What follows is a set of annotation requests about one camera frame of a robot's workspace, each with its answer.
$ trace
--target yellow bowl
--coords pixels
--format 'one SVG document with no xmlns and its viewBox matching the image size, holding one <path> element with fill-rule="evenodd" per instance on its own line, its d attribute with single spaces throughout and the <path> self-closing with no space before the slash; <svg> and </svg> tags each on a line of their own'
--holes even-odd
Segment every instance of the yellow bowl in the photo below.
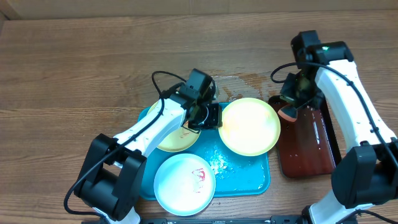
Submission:
<svg viewBox="0 0 398 224">
<path fill-rule="evenodd" d="M 280 123 L 270 105 L 255 98 L 243 98 L 223 110 L 221 140 L 242 156 L 258 156 L 272 149 L 278 141 Z"/>
<path fill-rule="evenodd" d="M 156 104 L 157 102 L 149 108 L 148 113 L 156 107 Z M 191 147 L 198 140 L 199 135 L 200 133 L 195 134 L 184 128 L 178 128 L 166 136 L 157 148 L 166 152 L 180 152 Z"/>
</svg>

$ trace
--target blue tray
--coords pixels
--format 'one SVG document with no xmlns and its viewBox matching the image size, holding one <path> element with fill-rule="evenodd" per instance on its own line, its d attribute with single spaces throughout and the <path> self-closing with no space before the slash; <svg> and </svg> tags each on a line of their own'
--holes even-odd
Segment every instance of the blue tray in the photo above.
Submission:
<svg viewBox="0 0 398 224">
<path fill-rule="evenodd" d="M 222 109 L 228 104 L 220 103 Z M 148 110 L 146 108 L 141 112 L 138 121 Z M 271 182 L 267 153 L 254 157 L 240 156 L 224 145 L 218 130 L 205 130 L 191 147 L 182 152 L 155 149 L 149 155 L 141 184 L 141 197 L 156 200 L 154 179 L 157 169 L 166 159 L 180 153 L 198 155 L 210 164 L 216 175 L 215 197 L 262 194 Z"/>
</svg>

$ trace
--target brown plastic tray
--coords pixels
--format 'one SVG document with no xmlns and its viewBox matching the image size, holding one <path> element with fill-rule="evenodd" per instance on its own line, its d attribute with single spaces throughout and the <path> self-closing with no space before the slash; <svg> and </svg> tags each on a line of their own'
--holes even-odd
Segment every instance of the brown plastic tray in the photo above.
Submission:
<svg viewBox="0 0 398 224">
<path fill-rule="evenodd" d="M 278 112 L 286 105 L 279 96 L 268 103 Z M 280 119 L 277 150 L 281 172 L 289 178 L 331 174 L 341 161 L 335 132 L 326 101 L 321 108 L 298 111 L 296 122 Z"/>
</svg>

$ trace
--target white bowl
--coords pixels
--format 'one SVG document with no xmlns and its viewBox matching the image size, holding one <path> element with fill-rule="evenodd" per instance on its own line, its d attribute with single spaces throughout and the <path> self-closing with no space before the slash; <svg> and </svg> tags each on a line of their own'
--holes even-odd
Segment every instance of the white bowl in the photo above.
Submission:
<svg viewBox="0 0 398 224">
<path fill-rule="evenodd" d="M 174 215 L 194 215 L 211 202 L 216 177 L 210 165 L 193 154 L 167 159 L 157 170 L 154 181 L 157 201 Z"/>
</svg>

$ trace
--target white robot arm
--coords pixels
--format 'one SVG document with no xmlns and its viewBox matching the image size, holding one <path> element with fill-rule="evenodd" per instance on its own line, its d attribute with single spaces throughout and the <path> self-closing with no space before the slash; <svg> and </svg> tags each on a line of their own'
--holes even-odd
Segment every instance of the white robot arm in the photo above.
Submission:
<svg viewBox="0 0 398 224">
<path fill-rule="evenodd" d="M 335 60 L 329 63 L 329 67 L 346 75 L 346 78 L 351 80 L 360 91 L 384 141 L 390 143 L 392 138 L 396 138 L 396 135 L 383 122 L 365 92 L 359 80 L 355 62 Z M 341 127 L 347 152 L 353 147 L 361 146 L 361 142 L 367 141 L 370 145 L 381 144 L 371 131 L 373 128 L 358 96 L 342 78 L 325 68 L 319 68 L 315 82 L 328 100 Z M 369 209 L 372 206 L 374 206 L 372 203 L 365 203 L 354 208 L 346 208 L 339 203 L 331 190 L 322 200 L 314 203 L 309 212 L 313 224 L 331 224 L 342 220 L 357 209 Z"/>
<path fill-rule="evenodd" d="M 133 206 L 139 198 L 146 158 L 151 152 L 186 121 L 196 131 L 221 125 L 221 107 L 211 104 L 216 87 L 209 75 L 194 69 L 186 83 L 178 83 L 163 92 L 156 84 L 155 87 L 160 100 L 153 111 L 113 138 L 100 134 L 93 140 L 78 181 L 65 197 L 64 207 L 68 212 L 102 216 L 109 223 L 138 224 L 140 219 Z M 119 176 L 104 169 L 103 163 L 120 167 Z M 67 202 L 72 192 L 97 213 L 70 210 Z"/>
<path fill-rule="evenodd" d="M 398 141 L 366 94 L 346 44 L 321 44 L 311 30 L 299 33 L 291 46 L 296 62 L 280 68 L 297 65 L 302 71 L 289 74 L 283 81 L 280 98 L 296 111 L 303 106 L 317 109 L 326 98 L 343 132 L 347 151 L 332 173 L 332 190 L 304 208 L 296 223 L 340 223 L 356 210 L 397 198 Z"/>
</svg>

